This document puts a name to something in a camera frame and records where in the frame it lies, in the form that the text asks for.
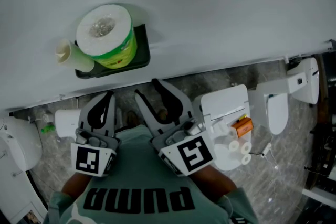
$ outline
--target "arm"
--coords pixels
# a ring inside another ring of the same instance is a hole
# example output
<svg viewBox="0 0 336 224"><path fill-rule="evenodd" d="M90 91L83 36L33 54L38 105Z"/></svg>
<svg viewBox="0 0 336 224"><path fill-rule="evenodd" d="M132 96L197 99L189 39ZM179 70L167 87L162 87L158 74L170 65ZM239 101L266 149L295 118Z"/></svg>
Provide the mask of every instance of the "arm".
<svg viewBox="0 0 336 224"><path fill-rule="evenodd" d="M92 176L75 173L65 183L61 192L70 195L76 200L84 192L91 179Z"/></svg>
<svg viewBox="0 0 336 224"><path fill-rule="evenodd" d="M212 166L190 175L191 180L199 187L201 192L211 201L218 201L221 196L237 189L235 183Z"/></svg>

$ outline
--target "orange box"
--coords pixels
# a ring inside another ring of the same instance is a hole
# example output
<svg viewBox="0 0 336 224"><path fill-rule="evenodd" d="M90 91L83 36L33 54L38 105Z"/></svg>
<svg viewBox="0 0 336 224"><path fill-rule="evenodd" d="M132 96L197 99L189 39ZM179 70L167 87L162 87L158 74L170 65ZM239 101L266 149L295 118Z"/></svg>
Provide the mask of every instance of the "orange box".
<svg viewBox="0 0 336 224"><path fill-rule="evenodd" d="M242 137L247 132L253 129L253 122L249 117L245 117L231 126L232 131L237 134L238 137Z"/></svg>

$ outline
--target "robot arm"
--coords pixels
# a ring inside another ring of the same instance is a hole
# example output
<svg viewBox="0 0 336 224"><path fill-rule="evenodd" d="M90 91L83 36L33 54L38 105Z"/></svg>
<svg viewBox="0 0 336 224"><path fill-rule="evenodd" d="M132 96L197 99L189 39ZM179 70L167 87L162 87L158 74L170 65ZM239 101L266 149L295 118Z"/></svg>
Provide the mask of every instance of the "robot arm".
<svg viewBox="0 0 336 224"><path fill-rule="evenodd" d="M93 98L80 112L76 142L71 144L72 168L79 173L107 176L120 139L114 135L116 99L112 91Z"/></svg>
<svg viewBox="0 0 336 224"><path fill-rule="evenodd" d="M167 108L167 120L159 119L147 98L138 90L135 100L150 129L151 145L159 158L177 175L188 176L215 160L212 141L193 118L190 99L171 84L153 79Z"/></svg>

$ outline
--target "white toilet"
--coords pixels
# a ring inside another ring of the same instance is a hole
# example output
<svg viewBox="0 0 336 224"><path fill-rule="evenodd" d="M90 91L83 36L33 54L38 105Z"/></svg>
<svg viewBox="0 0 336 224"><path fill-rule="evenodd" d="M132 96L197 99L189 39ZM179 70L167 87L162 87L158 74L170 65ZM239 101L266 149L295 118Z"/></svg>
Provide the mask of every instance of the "white toilet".
<svg viewBox="0 0 336 224"><path fill-rule="evenodd" d="M319 67L315 58L308 58L302 60L299 65L290 69L287 74L293 75L300 72L306 74L307 85L298 91L294 92L292 96L305 103L316 104L319 98Z"/></svg>
<svg viewBox="0 0 336 224"><path fill-rule="evenodd" d="M248 91L252 121L269 128L272 134L281 133L288 121L288 94L306 84L304 72L258 84L256 90Z"/></svg>
<svg viewBox="0 0 336 224"><path fill-rule="evenodd" d="M7 143L16 165L32 169L42 157L42 144L37 127L14 117L0 119L0 137Z"/></svg>

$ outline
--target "person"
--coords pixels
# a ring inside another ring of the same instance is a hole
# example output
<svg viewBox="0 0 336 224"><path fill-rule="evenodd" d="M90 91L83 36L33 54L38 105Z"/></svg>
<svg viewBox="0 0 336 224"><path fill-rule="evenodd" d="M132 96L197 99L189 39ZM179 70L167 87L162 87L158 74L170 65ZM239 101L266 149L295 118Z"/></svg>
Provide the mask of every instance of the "person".
<svg viewBox="0 0 336 224"><path fill-rule="evenodd" d="M149 145L152 135L136 114L127 119L109 175L75 173L52 194L44 223L258 223L231 179L212 166L177 177Z"/></svg>

